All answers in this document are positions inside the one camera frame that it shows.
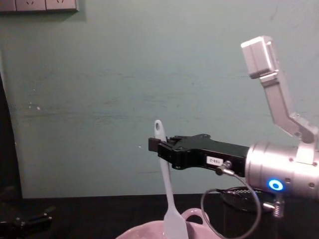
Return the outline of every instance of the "teal painted wall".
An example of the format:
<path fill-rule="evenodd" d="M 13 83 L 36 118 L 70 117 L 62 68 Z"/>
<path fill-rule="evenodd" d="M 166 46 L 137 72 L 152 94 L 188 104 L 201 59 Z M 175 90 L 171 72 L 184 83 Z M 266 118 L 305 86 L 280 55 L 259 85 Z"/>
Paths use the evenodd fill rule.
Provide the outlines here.
<path fill-rule="evenodd" d="M 0 17 L 23 195 L 164 193 L 147 139 L 208 133 L 297 143 L 273 126 L 240 44 L 274 38 L 299 112 L 319 125 L 317 0 L 87 0 L 76 14 Z M 238 183 L 172 171 L 176 193 Z"/>

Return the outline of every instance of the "cable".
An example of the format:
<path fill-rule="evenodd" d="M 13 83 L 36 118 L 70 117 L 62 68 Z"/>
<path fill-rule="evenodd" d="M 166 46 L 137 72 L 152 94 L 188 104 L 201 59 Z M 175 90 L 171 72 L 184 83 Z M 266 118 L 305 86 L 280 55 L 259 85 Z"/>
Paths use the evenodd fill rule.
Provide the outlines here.
<path fill-rule="evenodd" d="M 236 238 L 231 238 L 231 239 L 245 239 L 246 237 L 250 236 L 254 232 L 254 230 L 257 228 L 257 226 L 261 220 L 262 208 L 261 208 L 259 198 L 258 198 L 256 192 L 253 190 L 253 188 L 250 187 L 249 184 L 247 184 L 244 180 L 242 180 L 237 174 L 233 174 L 231 176 L 237 178 L 240 182 L 242 182 L 249 189 L 249 191 L 253 195 L 254 201 L 255 201 L 256 206 L 257 206 L 257 216 L 256 216 L 255 222 L 253 223 L 252 227 L 244 235 L 242 235 L 240 237 L 236 237 Z M 203 214 L 203 218 L 204 218 L 205 222 L 208 224 L 208 226 L 210 227 L 210 229 L 212 229 L 213 232 L 215 232 L 221 239 L 230 239 L 230 238 L 224 237 L 222 234 L 220 234 L 218 231 L 216 231 L 216 229 L 210 224 L 209 219 L 207 218 L 205 210 L 204 210 L 205 196 L 209 193 L 217 192 L 217 190 L 218 189 L 215 189 L 215 188 L 209 189 L 201 196 L 201 199 L 200 199 L 201 212 Z"/>

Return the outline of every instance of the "bowl handle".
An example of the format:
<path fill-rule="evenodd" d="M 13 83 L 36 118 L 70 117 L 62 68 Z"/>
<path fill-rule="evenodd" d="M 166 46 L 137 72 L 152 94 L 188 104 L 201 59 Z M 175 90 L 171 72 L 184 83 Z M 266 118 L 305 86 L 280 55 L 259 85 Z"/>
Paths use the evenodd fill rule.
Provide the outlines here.
<path fill-rule="evenodd" d="M 183 213 L 181 214 L 181 216 L 182 216 L 185 220 L 187 220 L 187 219 L 188 219 L 189 217 L 191 217 L 191 216 L 198 216 L 198 217 L 200 217 L 200 218 L 202 219 L 202 221 L 203 221 L 203 226 L 209 228 L 208 224 L 205 222 L 205 220 L 204 220 L 204 218 L 203 218 L 203 214 L 202 214 L 202 212 L 201 212 L 201 209 L 199 209 L 199 208 L 190 208 L 190 209 L 186 210 L 185 212 L 183 212 Z"/>

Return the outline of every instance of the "white spatula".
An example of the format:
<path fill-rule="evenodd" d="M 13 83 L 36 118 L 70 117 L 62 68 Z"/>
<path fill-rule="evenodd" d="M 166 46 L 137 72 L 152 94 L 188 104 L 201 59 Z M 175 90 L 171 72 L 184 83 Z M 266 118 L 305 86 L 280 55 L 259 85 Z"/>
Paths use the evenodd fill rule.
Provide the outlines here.
<path fill-rule="evenodd" d="M 155 138 L 166 141 L 165 130 L 160 120 L 155 121 L 154 132 Z M 164 216 L 164 236 L 166 239 L 188 239 L 186 221 L 175 207 L 170 183 L 169 163 L 162 158 L 159 158 L 159 161 L 168 202 L 168 210 Z"/>

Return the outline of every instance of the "label sticker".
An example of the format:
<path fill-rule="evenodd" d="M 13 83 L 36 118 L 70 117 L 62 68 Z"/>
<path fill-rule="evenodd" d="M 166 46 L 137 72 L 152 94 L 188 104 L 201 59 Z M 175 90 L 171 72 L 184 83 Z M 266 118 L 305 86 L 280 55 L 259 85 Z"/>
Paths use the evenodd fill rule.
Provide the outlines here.
<path fill-rule="evenodd" d="M 223 165 L 224 160 L 222 160 L 220 158 L 214 158 L 214 157 L 207 156 L 206 163 L 210 164 L 210 165 L 214 165 L 214 166 L 221 166 L 221 165 Z"/>

